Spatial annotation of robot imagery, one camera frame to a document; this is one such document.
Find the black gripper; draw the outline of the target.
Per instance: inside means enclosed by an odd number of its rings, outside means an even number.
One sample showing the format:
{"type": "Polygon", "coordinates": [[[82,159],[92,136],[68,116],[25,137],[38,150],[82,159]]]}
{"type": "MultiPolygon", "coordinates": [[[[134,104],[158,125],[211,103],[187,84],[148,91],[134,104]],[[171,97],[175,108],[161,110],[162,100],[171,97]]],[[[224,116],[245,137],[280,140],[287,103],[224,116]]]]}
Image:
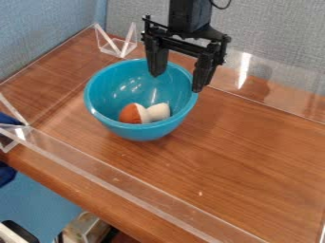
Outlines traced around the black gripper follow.
{"type": "Polygon", "coordinates": [[[200,93],[211,84],[219,58],[227,55],[232,37],[212,26],[213,10],[227,9],[213,0],[171,0],[168,24],[142,17],[149,71],[154,77],[166,71],[169,50],[199,57],[193,71],[192,91],[200,93]]]}

